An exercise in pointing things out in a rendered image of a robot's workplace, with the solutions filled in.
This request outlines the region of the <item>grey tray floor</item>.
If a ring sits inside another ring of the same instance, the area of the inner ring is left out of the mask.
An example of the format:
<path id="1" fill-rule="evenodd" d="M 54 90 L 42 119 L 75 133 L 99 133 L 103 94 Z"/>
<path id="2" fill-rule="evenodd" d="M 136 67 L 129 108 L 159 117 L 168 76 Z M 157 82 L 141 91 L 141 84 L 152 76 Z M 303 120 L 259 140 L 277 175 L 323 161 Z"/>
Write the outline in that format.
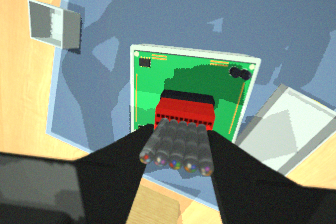
<path id="1" fill-rule="evenodd" d="M 241 149 L 278 170 L 335 116 L 289 90 Z"/>

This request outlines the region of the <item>blue work mat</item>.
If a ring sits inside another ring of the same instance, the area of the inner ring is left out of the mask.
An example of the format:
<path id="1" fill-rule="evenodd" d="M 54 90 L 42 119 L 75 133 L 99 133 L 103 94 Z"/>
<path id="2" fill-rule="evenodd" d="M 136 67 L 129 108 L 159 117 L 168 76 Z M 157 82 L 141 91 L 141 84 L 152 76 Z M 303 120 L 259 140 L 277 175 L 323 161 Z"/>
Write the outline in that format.
<path id="1" fill-rule="evenodd" d="M 61 0 L 77 49 L 54 48 L 45 134 L 88 154 L 131 133 L 130 46 L 259 58 L 237 137 L 280 83 L 336 112 L 336 0 Z M 237 138 L 236 137 L 236 138 Z M 219 211 L 211 176 L 167 163 L 142 178 Z"/>

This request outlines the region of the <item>red plug with grey cables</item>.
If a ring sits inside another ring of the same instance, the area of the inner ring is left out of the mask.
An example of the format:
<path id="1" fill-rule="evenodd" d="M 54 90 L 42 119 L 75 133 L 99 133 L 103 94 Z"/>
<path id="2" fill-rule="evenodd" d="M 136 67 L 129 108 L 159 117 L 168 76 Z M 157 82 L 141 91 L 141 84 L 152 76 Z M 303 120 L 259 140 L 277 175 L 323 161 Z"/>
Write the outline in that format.
<path id="1" fill-rule="evenodd" d="M 144 164 L 153 161 L 188 173 L 199 169 L 203 176 L 214 172 L 207 135 L 213 129 L 213 104 L 161 98 L 155 109 L 154 131 L 139 154 Z"/>

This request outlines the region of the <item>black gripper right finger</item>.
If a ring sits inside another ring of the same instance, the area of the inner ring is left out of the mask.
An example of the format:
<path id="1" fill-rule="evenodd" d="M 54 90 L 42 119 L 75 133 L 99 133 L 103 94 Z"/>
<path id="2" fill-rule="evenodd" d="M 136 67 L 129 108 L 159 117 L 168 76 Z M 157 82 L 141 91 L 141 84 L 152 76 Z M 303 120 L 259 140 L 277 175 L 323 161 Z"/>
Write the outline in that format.
<path id="1" fill-rule="evenodd" d="M 221 224 L 336 224 L 336 188 L 303 186 L 207 131 Z"/>

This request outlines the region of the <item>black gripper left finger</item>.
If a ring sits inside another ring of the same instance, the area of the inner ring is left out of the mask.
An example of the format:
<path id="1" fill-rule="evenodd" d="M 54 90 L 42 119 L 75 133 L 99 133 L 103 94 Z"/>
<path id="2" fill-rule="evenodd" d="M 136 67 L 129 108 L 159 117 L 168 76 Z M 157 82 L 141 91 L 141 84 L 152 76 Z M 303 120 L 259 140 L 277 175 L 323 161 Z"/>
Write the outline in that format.
<path id="1" fill-rule="evenodd" d="M 77 160 L 0 151 L 0 203 L 64 212 L 72 224 L 126 224 L 153 131 L 146 124 Z"/>

